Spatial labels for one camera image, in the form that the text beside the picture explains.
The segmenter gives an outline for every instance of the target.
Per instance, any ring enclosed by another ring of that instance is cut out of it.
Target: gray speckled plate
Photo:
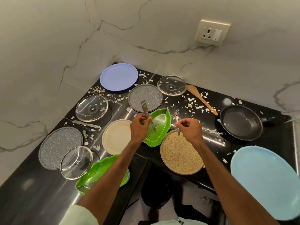
[[[49,170],[57,170],[65,154],[72,148],[82,146],[83,136],[74,127],[62,127],[50,133],[40,146],[38,158],[41,165]]]
[[[132,89],[128,95],[128,103],[130,107],[140,113],[144,113],[141,101],[145,100],[148,112],[152,112],[159,108],[162,103],[163,94],[154,85],[144,84]]]

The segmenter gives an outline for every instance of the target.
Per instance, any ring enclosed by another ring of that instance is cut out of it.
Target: switch plate
[[[230,24],[201,20],[198,26],[196,41],[211,45],[222,45]]]

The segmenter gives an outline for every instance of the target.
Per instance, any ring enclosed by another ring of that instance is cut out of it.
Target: wooden spatula
[[[207,106],[207,108],[214,114],[214,115],[218,115],[218,112],[213,109],[205,100],[204,98],[202,98],[202,96],[199,94],[197,88],[194,85],[187,85],[187,90],[192,93],[194,96],[196,96],[197,98],[199,98],[205,106]]]

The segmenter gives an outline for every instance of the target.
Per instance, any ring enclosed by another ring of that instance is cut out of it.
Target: shirt
[[[71,205],[66,214],[60,221],[59,225],[98,225],[95,216],[86,208],[79,205]],[[160,221],[153,225],[207,225],[206,223],[196,220],[178,220]]]

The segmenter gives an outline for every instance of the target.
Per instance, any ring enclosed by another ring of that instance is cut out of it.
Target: light blue oval plate
[[[131,87],[139,77],[137,69],[130,64],[119,63],[107,67],[100,75],[101,85],[110,91],[122,91]]]
[[[239,149],[232,157],[233,177],[277,220],[300,214],[300,180],[276,153],[258,146]]]

